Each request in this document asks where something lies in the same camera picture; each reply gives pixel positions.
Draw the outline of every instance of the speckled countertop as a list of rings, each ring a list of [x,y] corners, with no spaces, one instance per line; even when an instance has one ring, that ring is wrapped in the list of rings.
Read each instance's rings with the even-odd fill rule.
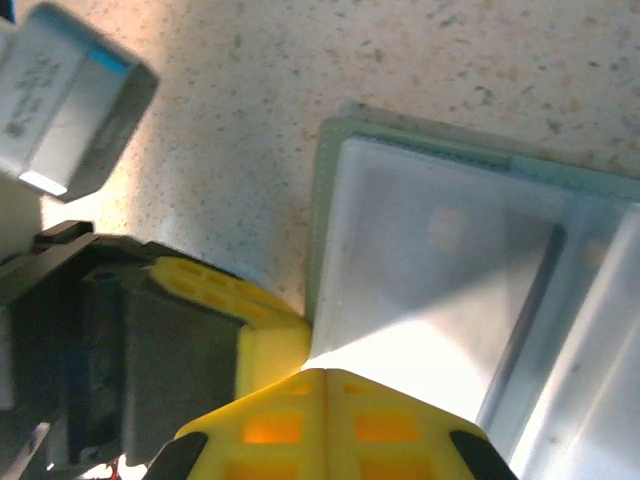
[[[297,308],[316,132],[345,102],[640,176],[639,0],[60,3],[162,83],[106,186],[45,226],[160,240]]]

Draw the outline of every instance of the rectangular cutout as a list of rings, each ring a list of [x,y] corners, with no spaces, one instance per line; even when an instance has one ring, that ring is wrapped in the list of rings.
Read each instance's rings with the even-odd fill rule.
[[[429,461],[417,457],[360,459],[361,480],[435,480]]]
[[[202,276],[202,270],[203,270],[202,267],[195,265],[193,263],[188,263],[183,261],[178,263],[178,268],[187,273],[190,273],[191,275],[195,275],[196,277]]]
[[[202,299],[208,306],[217,308],[218,310],[226,310],[227,308],[227,299],[223,295],[208,292],[202,295]]]
[[[249,418],[242,432],[244,443],[299,443],[302,415],[264,413]]]
[[[193,295],[194,293],[196,293],[196,287],[180,278],[171,277],[168,283],[184,295]]]
[[[293,459],[278,458],[234,460],[224,480],[298,480],[298,464]]]
[[[369,410],[355,414],[359,442],[411,442],[419,439],[416,422],[399,410]]]
[[[344,393],[348,393],[349,395],[364,395],[371,393],[371,389],[369,387],[357,385],[355,383],[345,383],[342,388]]]
[[[236,302],[235,314],[247,320],[262,320],[268,316],[263,308],[240,300]]]

